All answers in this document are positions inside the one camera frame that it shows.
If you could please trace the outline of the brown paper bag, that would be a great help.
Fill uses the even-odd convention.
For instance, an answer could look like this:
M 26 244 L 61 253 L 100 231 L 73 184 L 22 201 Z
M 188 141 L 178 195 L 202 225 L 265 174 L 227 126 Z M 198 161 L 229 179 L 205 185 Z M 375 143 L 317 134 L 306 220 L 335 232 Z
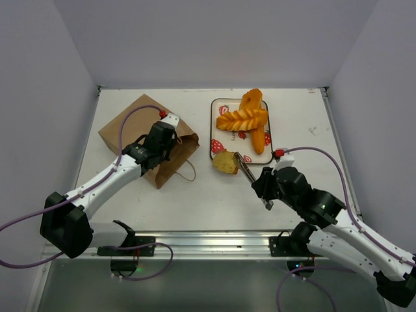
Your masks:
M 140 135 L 149 133 L 151 126 L 160 119 L 159 109 L 167 114 L 178 113 L 177 109 L 170 110 L 144 94 L 102 127 L 98 133 L 107 147 L 117 155 L 119 143 L 126 147 Z M 198 135 L 183 120 L 179 122 L 177 134 L 179 143 L 173 148 L 170 160 L 144 175 L 157 189 L 163 187 L 200 146 Z

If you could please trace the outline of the metal tongs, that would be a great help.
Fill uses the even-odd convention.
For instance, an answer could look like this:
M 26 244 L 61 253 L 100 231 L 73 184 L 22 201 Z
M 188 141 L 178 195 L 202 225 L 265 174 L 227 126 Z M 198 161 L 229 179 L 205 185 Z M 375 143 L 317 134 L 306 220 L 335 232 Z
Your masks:
M 241 170 L 245 176 L 245 178 L 248 180 L 249 184 L 253 184 L 256 179 L 251 172 L 251 170 L 248 168 L 247 164 L 245 163 L 242 155 L 239 152 L 235 152 L 233 156 L 233 162 L 238 167 L 239 170 Z M 263 198 L 259 198 L 263 205 L 265 206 L 266 210 L 270 211 L 273 208 L 274 203 L 272 201 L 266 201 Z

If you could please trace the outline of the speckled fake bread slice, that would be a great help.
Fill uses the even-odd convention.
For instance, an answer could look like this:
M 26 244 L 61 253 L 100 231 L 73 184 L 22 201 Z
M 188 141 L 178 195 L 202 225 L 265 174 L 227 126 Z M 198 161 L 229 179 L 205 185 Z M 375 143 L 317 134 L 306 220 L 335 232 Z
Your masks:
M 237 174 L 238 166 L 235 164 L 235 153 L 226 149 L 218 152 L 213 158 L 213 167 L 225 174 Z

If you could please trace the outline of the orange fake bread loaf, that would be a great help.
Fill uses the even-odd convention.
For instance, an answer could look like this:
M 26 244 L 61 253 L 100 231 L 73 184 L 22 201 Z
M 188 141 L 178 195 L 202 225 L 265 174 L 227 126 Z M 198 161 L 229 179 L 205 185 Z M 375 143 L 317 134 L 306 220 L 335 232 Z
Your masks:
M 265 127 L 261 126 L 250 131 L 252 148 L 256 154 L 261 155 L 265 150 Z

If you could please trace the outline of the braided golden fake bread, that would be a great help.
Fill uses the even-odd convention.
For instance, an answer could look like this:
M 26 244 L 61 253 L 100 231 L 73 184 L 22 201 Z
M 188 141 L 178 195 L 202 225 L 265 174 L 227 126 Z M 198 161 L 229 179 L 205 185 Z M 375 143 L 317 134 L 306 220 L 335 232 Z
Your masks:
M 216 119 L 216 128 L 223 131 L 249 131 L 266 125 L 265 109 L 239 109 L 226 112 Z

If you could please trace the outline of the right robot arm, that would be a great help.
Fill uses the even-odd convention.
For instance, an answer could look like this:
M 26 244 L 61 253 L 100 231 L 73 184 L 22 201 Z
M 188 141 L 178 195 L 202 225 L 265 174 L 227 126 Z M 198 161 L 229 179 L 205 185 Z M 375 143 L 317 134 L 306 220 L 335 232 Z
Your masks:
M 379 237 L 333 194 L 312 188 L 305 176 L 289 166 L 263 168 L 252 183 L 265 202 L 279 200 L 301 217 L 288 237 L 276 245 L 297 255 L 327 257 L 376 284 L 386 300 L 408 307 L 415 298 L 415 255 Z

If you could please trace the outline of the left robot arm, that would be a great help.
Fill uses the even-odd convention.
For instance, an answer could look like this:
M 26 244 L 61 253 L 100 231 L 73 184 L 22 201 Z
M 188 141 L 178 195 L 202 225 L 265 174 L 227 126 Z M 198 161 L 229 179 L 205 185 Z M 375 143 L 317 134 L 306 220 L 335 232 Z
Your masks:
M 176 144 L 180 118 L 169 114 L 155 122 L 143 143 L 127 145 L 121 155 L 96 177 L 69 191 L 48 196 L 42 216 L 40 234 L 69 258 L 88 248 L 116 250 L 130 254 L 135 247 L 135 232 L 125 223 L 93 223 L 98 209 L 130 182 L 142 177 L 164 161 Z

